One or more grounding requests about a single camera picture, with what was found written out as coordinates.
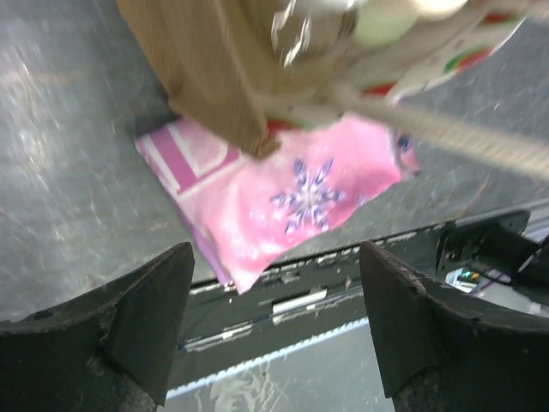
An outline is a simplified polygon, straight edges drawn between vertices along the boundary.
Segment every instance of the wire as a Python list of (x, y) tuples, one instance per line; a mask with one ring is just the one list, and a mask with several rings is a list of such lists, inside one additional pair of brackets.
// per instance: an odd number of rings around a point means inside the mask
[(504, 286), (511, 286), (511, 282), (508, 281), (508, 282), (505, 282), (505, 281), (502, 281), (501, 280), (501, 277), (503, 277), (504, 275), (503, 274), (500, 274), (498, 277), (491, 277), (489, 275), (487, 275), (484, 271), (478, 271), (477, 272), (479, 275), (481, 275), (482, 277), (484, 277), (485, 279), (488, 279), (490, 282), (494, 282), (494, 283), (498, 283), (500, 285), (504, 285)]

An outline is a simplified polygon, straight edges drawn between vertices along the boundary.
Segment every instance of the snowflake graphic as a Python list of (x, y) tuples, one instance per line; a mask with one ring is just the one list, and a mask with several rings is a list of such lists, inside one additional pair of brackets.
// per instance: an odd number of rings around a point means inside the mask
[(334, 159), (328, 160), (311, 176), (305, 161), (296, 159), (293, 174), (297, 187), (294, 191), (283, 191), (271, 197), (271, 202), (288, 211), (288, 223), (284, 233), (293, 233), (308, 221), (320, 230), (329, 228), (328, 206), (345, 197), (343, 191), (327, 186), (326, 179), (333, 164)]

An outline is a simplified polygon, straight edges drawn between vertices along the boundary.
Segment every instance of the metal bracket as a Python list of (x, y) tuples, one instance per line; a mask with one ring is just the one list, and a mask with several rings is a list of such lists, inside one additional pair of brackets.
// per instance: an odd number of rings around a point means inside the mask
[(477, 259), (483, 240), (491, 230), (501, 229), (520, 238), (529, 218), (529, 211), (517, 210), (504, 215), (449, 223), (443, 230), (438, 243), (436, 272), (448, 273)]
[(360, 270), (397, 412), (547, 409), (548, 319), (464, 294), (371, 242), (361, 246)]

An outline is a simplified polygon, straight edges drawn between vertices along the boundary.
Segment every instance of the white cap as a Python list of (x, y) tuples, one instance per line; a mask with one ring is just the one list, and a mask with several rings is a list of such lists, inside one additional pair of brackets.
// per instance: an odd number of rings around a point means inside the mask
[(468, 0), (407, 0), (419, 17), (439, 20), (450, 17), (461, 9)]

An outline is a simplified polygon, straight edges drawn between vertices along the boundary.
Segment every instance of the pink package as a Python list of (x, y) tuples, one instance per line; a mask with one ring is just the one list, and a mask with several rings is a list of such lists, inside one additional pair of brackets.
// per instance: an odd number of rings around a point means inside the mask
[(353, 115), (278, 137), (281, 149), (263, 162), (188, 119), (136, 143), (219, 281), (240, 294), (284, 252), (419, 171), (407, 137)]

